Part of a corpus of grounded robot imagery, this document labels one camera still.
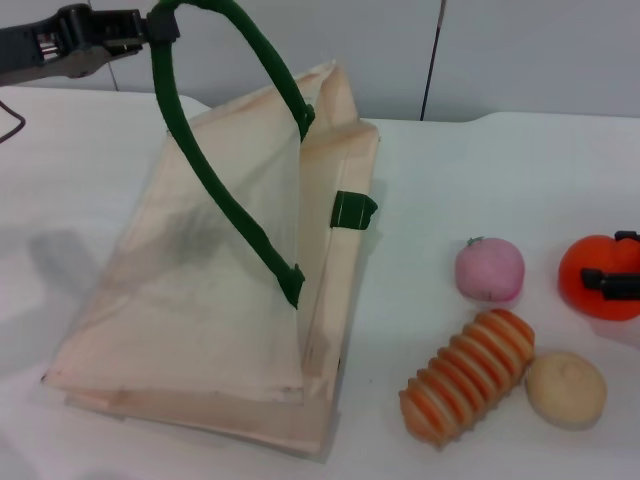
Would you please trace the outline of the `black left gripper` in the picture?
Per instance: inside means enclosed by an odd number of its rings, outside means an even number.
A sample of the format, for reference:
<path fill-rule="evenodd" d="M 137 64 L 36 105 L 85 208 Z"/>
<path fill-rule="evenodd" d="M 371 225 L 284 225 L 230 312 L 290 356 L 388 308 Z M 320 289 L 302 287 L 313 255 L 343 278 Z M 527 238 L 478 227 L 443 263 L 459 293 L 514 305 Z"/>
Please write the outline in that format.
<path fill-rule="evenodd" d="M 138 54 L 146 43 L 180 37 L 173 13 L 95 11 L 86 4 L 59 9 L 34 23 L 1 30 L 1 84 L 50 77 L 83 78 L 112 57 Z"/>

